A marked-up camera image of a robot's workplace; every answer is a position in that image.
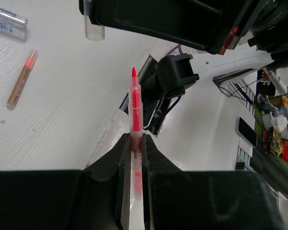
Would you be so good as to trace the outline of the red translucent pen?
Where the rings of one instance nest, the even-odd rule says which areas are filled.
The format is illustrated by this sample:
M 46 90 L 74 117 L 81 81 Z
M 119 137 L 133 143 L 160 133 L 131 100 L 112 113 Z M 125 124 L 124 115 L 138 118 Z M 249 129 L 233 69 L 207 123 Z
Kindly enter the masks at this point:
M 131 164 L 133 201 L 131 207 L 131 227 L 143 230 L 143 196 L 142 196 L 142 136 L 143 136 L 143 103 L 141 86 L 136 69 L 132 68 L 129 86 L 128 115 L 131 136 Z

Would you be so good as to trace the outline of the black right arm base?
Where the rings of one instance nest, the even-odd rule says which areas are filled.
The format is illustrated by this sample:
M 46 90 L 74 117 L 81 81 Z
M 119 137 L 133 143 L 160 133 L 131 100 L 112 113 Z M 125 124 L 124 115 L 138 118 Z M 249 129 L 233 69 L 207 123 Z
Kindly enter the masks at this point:
M 170 55 L 159 62 L 148 59 L 140 73 L 144 130 L 158 136 L 161 126 L 186 90 L 199 80 L 193 73 L 191 54 Z

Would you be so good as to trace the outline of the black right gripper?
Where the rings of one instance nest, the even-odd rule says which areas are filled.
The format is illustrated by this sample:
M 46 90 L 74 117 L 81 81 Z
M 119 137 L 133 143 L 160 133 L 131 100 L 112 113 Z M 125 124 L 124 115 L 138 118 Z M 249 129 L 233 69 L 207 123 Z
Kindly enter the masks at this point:
M 273 62 L 268 69 L 288 67 L 288 0 L 248 0 L 243 9 L 233 7 L 231 12 L 238 18 L 220 54 L 234 49 L 251 32 L 248 45 L 271 55 Z

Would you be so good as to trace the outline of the clear pen cap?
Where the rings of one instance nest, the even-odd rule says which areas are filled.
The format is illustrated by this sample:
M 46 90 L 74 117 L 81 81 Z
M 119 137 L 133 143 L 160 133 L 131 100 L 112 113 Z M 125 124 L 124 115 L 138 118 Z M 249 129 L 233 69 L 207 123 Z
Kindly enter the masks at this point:
M 92 41 L 102 41 L 105 39 L 105 28 L 91 23 L 89 18 L 91 3 L 91 0 L 83 0 L 85 37 Z

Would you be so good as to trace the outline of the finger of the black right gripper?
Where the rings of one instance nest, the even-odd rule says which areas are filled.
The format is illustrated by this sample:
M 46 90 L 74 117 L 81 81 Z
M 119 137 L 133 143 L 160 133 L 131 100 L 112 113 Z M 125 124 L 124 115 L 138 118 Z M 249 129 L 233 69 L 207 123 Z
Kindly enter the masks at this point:
M 81 0 L 90 24 L 224 54 L 248 0 Z

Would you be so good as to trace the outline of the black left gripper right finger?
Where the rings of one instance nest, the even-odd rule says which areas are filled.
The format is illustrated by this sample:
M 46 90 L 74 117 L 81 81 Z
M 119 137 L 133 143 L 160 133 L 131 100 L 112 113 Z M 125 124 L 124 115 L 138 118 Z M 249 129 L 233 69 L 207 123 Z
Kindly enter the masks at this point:
M 282 230 L 267 183 L 248 171 L 183 171 L 142 138 L 147 230 Z

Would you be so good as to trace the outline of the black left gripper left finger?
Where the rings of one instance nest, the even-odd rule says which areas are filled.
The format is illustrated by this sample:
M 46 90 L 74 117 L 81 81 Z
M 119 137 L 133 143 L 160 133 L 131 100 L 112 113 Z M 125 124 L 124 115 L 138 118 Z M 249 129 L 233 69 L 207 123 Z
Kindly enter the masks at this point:
M 83 170 L 0 171 L 0 230 L 127 230 L 130 145 Z

